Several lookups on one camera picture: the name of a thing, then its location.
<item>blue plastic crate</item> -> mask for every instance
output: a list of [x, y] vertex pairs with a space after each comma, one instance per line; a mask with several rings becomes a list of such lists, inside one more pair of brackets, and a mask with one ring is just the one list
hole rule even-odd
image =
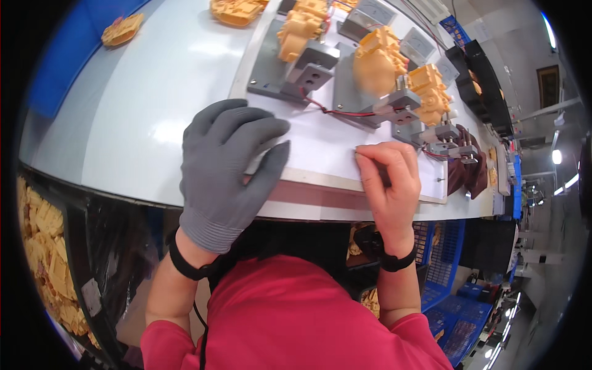
[[[436, 229], [440, 228], [440, 239], [432, 245]], [[422, 312], [441, 302], [450, 294], [452, 283], [461, 258], [465, 235], [465, 220], [430, 222], [426, 246], [430, 246], [425, 258], [429, 259], [426, 286], [422, 295]]]
[[417, 247], [417, 256], [415, 262], [420, 265], [428, 263], [430, 258], [430, 248], [432, 245], [428, 243], [431, 240], [430, 232], [433, 232], [433, 225], [426, 221], [416, 221], [413, 223], [413, 233], [415, 235], [415, 247]]
[[451, 316], [456, 319], [453, 327], [448, 326], [452, 330], [446, 331], [445, 329], [444, 335], [438, 341], [452, 367], [456, 367], [472, 348], [485, 326], [491, 308], [491, 304], [488, 303], [449, 295], [428, 311], [428, 313], [440, 311], [444, 316], [450, 315], [448, 316], [448, 322], [452, 321]]
[[482, 286], [478, 284], [473, 284], [472, 282], [466, 282], [465, 285], [458, 289], [456, 295], [459, 297], [464, 297], [476, 301], [482, 290]]

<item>black cable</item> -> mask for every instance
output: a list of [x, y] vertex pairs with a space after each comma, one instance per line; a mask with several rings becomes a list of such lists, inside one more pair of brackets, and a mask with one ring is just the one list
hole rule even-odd
[[193, 310], [197, 315], [197, 318], [201, 321], [201, 324], [204, 326], [204, 335], [201, 339], [201, 348], [200, 348], [200, 370], [205, 369], [205, 343], [208, 341], [208, 324], [205, 323], [204, 319], [201, 317], [200, 312], [197, 310], [197, 305], [195, 301], [193, 302]]
[[454, 0], [452, 0], [452, 13], [454, 15], [454, 25], [449, 25], [448, 23], [444, 23], [445, 25], [447, 25], [448, 27], [456, 27], [456, 25], [458, 25], [458, 21], [456, 20], [456, 8], [454, 7]]

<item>gloved hand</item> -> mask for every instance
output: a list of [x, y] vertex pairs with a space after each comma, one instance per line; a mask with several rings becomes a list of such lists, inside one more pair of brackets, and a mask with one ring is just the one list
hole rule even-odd
[[284, 169], [289, 141], [265, 154], [246, 185], [243, 174], [261, 144], [288, 130], [287, 121], [243, 99], [214, 103], [194, 117], [183, 133], [179, 225], [197, 246], [227, 253], [253, 221]]

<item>white plastic part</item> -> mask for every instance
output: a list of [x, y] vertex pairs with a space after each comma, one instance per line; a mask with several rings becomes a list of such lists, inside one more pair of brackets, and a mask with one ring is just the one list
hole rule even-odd
[[453, 109], [452, 111], [448, 112], [448, 118], [452, 119], [456, 117], [458, 117], [458, 111], [456, 109]]

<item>yellow plastic housing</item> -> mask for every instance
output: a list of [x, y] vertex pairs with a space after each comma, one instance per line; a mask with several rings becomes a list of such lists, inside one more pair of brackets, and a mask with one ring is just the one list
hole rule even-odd
[[116, 46], [131, 40], [140, 29], [140, 24], [143, 20], [144, 14], [142, 13], [130, 15], [124, 20], [121, 17], [117, 18], [112, 25], [103, 31], [103, 35], [101, 36], [103, 45]]
[[323, 31], [321, 25], [327, 17], [325, 0], [298, 0], [286, 16], [286, 22], [278, 32], [281, 50], [278, 58], [292, 63], [302, 52], [306, 42], [317, 38]]
[[353, 77], [358, 88], [376, 98], [393, 92], [397, 78], [407, 73], [409, 63], [399, 49], [399, 39], [389, 26], [366, 35], [353, 60]]
[[442, 115], [450, 111], [450, 97], [444, 92], [442, 75], [433, 64], [424, 65], [409, 72], [409, 89], [419, 95], [422, 105], [415, 110], [421, 122], [435, 126], [442, 121]]
[[222, 23], [244, 27], [267, 6], [265, 0], [210, 0], [210, 11]]

